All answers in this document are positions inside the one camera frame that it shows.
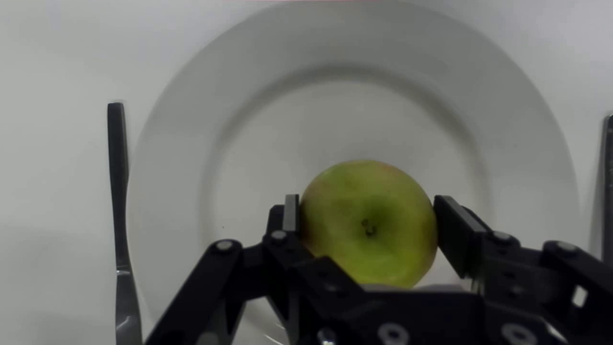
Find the white background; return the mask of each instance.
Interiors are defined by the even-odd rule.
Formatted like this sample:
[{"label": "white background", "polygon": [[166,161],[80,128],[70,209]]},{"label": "white background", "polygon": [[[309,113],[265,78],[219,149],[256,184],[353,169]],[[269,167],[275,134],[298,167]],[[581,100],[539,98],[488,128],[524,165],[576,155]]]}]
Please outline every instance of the white background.
[{"label": "white background", "polygon": [[[413,0],[493,40],[551,107],[589,236],[601,119],[613,109],[613,2]],[[206,42],[273,2],[0,2],[0,341],[114,341],[104,103],[129,151],[168,80]]]}]

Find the green apple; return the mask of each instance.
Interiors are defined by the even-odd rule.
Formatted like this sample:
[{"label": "green apple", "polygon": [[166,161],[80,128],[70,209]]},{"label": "green apple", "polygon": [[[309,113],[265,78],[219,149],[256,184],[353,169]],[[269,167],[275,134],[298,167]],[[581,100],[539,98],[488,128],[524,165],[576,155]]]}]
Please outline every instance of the green apple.
[{"label": "green apple", "polygon": [[357,284],[411,287],[436,255],[436,218],[419,184],[380,161],[344,161],[302,193],[302,243]]}]

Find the apple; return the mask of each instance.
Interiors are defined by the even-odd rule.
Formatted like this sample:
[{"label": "apple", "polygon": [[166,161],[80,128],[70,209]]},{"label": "apple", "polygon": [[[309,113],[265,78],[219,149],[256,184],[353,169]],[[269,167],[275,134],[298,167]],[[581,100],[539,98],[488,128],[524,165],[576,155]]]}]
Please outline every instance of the apple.
[{"label": "apple", "polygon": [[300,239],[363,285],[411,287],[436,255],[436,218],[419,184],[380,161],[344,161],[302,193]]}]

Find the plate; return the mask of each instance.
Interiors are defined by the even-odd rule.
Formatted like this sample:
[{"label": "plate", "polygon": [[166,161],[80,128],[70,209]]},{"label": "plate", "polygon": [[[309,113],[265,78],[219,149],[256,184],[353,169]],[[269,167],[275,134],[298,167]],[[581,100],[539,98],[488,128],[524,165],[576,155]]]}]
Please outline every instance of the plate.
[{"label": "plate", "polygon": [[[581,239],[564,140],[499,48],[409,4],[283,4],[200,50],[145,123],[127,211],[147,330],[208,243],[258,241],[267,207],[355,157],[403,169],[524,245]],[[449,282],[438,255],[422,284]],[[237,341],[281,337],[262,303],[248,307]]]}]

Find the white plate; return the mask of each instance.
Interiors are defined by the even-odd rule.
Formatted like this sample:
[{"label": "white plate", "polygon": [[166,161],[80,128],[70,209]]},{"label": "white plate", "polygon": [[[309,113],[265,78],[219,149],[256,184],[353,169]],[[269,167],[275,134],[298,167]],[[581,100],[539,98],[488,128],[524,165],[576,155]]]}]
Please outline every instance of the white plate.
[{"label": "white plate", "polygon": [[[258,241],[269,205],[352,157],[407,170],[526,245],[581,238],[557,123],[491,42],[407,4],[285,4],[196,54],[143,128],[129,239],[147,328],[210,241]],[[424,282],[453,274],[436,261]],[[279,337],[260,307],[240,328],[244,343]]]}]

